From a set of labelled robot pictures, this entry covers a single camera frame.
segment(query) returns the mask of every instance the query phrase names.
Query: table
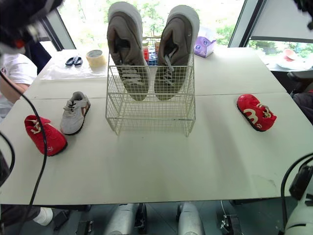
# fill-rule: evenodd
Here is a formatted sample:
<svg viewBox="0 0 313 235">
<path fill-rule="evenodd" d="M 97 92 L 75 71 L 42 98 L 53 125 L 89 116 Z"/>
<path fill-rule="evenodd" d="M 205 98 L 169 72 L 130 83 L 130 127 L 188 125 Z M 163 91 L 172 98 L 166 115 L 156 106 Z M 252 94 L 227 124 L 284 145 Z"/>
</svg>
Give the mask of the table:
<svg viewBox="0 0 313 235">
<path fill-rule="evenodd" d="M 52 58 L 25 93 L 27 97 L 68 99 L 70 94 L 83 89 L 89 98 L 105 98 L 106 78 L 41 80 L 56 61 L 65 61 L 75 54 L 76 50 L 63 50 L 57 58 Z M 250 48 L 220 49 L 207 58 L 195 56 L 195 85 L 196 95 L 286 92 Z"/>
<path fill-rule="evenodd" d="M 188 138 L 181 133 L 117 136 L 104 118 L 105 98 L 91 98 L 81 132 L 66 136 L 67 149 L 47 159 L 35 204 L 278 197 L 287 168 L 313 152 L 313 127 L 287 93 L 256 96 L 278 116 L 270 130 L 257 132 L 248 124 L 237 110 L 237 94 L 201 95 Z M 66 99 L 32 101 L 41 116 L 59 126 Z M 0 125 L 17 157 L 0 188 L 1 203 L 27 204 L 40 171 L 43 156 L 23 125 L 31 113 L 19 100 Z M 3 140 L 0 148 L 9 160 Z"/>
</svg>

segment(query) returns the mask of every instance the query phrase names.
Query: red baby shoe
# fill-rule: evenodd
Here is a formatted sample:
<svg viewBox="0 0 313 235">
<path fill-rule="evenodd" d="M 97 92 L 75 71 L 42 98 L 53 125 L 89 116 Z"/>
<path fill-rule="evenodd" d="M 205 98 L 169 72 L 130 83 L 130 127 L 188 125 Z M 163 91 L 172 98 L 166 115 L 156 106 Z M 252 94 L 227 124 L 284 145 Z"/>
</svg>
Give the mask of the red baby shoe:
<svg viewBox="0 0 313 235">
<path fill-rule="evenodd" d="M 63 151 L 67 147 L 67 140 L 65 139 L 65 137 L 61 134 L 61 132 L 59 132 L 50 124 L 50 120 L 43 117 L 40 117 L 40 120 L 45 130 L 48 150 L 47 155 L 53 156 Z M 28 133 L 29 137 L 34 141 L 39 151 L 44 154 L 44 138 L 36 116 L 27 116 L 24 123 L 26 132 Z"/>
<path fill-rule="evenodd" d="M 243 94 L 237 100 L 237 107 L 251 126 L 257 131 L 266 131 L 274 124 L 275 116 L 268 108 L 251 94 Z"/>
</svg>

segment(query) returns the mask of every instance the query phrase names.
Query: black cable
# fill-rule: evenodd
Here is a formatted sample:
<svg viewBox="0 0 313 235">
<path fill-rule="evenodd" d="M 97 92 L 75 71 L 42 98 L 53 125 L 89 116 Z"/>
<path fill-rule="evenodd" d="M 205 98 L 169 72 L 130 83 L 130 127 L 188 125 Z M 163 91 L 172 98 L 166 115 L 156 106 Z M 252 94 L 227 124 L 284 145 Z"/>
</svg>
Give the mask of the black cable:
<svg viewBox="0 0 313 235">
<path fill-rule="evenodd" d="M 32 110 L 33 110 L 33 112 L 34 112 L 34 114 L 35 114 L 35 116 L 36 116 L 36 119 L 37 119 L 37 121 L 38 121 L 38 123 L 39 123 L 39 126 L 40 126 L 41 131 L 42 131 L 43 139 L 44 139 L 44 161 L 43 161 L 43 165 L 42 165 L 41 170 L 40 170 L 40 173 L 39 173 L 39 175 L 38 175 L 38 178 L 37 178 L 37 181 L 36 181 L 36 184 L 35 184 L 35 187 L 34 187 L 34 190 L 33 190 L 32 196 L 31 196 L 31 199 L 30 199 L 30 202 L 29 202 L 29 204 L 28 204 L 28 206 L 27 206 L 27 210 L 26 210 L 26 212 L 25 212 L 25 214 L 24 214 L 24 216 L 23 216 L 22 222 L 21 222 L 21 224 L 20 224 L 20 227 L 19 227 L 19 230 L 18 230 L 18 233 L 17 233 L 17 234 L 20 234 L 20 232 L 21 232 L 21 230 L 22 230 L 22 227 L 23 227 L 23 225 L 24 225 L 24 223 L 25 223 L 25 221 L 26 221 L 26 219 L 27 219 L 27 216 L 28 216 L 28 214 L 29 214 L 29 212 L 30 212 L 30 209 L 31 209 L 32 206 L 33 206 L 33 203 L 34 203 L 34 200 L 35 200 L 35 196 L 36 196 L 36 193 L 37 193 L 37 189 L 38 189 L 38 186 L 39 186 L 39 182 L 40 182 L 40 180 L 41 180 L 41 177 L 42 177 L 43 172 L 44 172 L 44 169 L 45 169 L 45 163 L 46 163 L 46 161 L 47 161 L 47 140 L 46 140 L 46 135 L 45 135 L 44 126 L 43 126 L 43 124 L 42 124 L 42 122 L 41 122 L 41 120 L 40 120 L 40 117 L 39 117 L 39 115 L 38 115 L 38 113 L 37 113 L 37 110 L 35 109 L 35 107 L 34 107 L 34 105 L 32 104 L 32 102 L 31 102 L 23 93 L 21 93 L 16 87 L 14 87 L 14 86 L 10 83 L 10 81 L 8 81 L 8 79 L 4 76 L 4 74 L 3 74 L 1 71 L 0 71 L 0 75 L 1 75 L 1 77 L 4 79 L 4 81 L 5 81 L 7 84 L 9 84 L 9 86 L 10 86 L 13 90 L 15 90 L 20 96 L 22 96 L 22 97 L 28 102 L 28 104 L 30 105 L 30 107 L 32 108 Z"/>
<path fill-rule="evenodd" d="M 309 162 L 313 161 L 313 157 L 307 159 L 305 162 L 303 162 L 303 164 L 301 164 L 301 166 L 299 167 L 299 171 L 302 167 L 304 167 L 305 165 L 307 165 Z"/>
<path fill-rule="evenodd" d="M 8 140 L 8 138 L 2 134 L 2 132 L 0 131 L 0 136 L 5 140 L 5 142 L 8 144 L 10 150 L 11 150 L 11 165 L 10 165 L 10 168 L 9 168 L 9 174 L 6 176 L 6 177 L 9 177 L 9 175 L 11 174 L 13 168 L 14 168 L 14 164 L 15 164 L 15 152 L 14 152 L 14 149 L 13 149 L 13 146 L 12 144 L 10 143 L 10 141 Z"/>
<path fill-rule="evenodd" d="M 295 161 L 287 170 L 286 174 L 284 175 L 282 184 L 280 186 L 280 196 L 282 199 L 282 212 L 283 212 L 283 224 L 284 224 L 284 228 L 287 225 L 287 219 L 288 219 L 288 215 L 287 215 L 287 208 L 286 208 L 286 199 L 285 199 L 285 186 L 286 186 L 286 181 L 291 173 L 291 171 L 304 159 L 312 156 L 313 153 L 307 154 L 305 156 L 303 156 L 302 158 L 299 158 L 297 161 Z"/>
</svg>

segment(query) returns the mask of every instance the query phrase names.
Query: tape roll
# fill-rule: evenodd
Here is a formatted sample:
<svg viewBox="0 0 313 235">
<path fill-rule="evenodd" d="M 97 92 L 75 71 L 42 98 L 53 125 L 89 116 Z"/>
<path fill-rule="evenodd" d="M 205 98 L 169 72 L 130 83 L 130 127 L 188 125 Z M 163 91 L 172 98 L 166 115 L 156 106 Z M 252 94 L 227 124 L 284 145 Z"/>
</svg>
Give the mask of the tape roll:
<svg viewBox="0 0 313 235">
<path fill-rule="evenodd" d="M 86 55 L 86 59 L 88 60 L 90 67 L 93 68 L 104 66 L 107 63 L 102 50 L 89 51 Z"/>
</svg>

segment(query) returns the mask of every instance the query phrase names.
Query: white cloth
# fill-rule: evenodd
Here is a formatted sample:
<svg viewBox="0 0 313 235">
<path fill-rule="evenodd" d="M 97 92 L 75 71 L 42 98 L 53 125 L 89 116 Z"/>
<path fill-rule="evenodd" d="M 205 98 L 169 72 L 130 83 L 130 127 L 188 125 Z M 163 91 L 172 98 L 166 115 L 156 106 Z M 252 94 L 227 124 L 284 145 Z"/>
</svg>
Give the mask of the white cloth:
<svg viewBox="0 0 313 235">
<path fill-rule="evenodd" d="M 22 54 L 3 54 L 0 58 L 0 70 L 12 82 L 30 85 L 37 77 L 37 67 Z M 13 106 L 0 92 L 0 123 Z"/>
</svg>

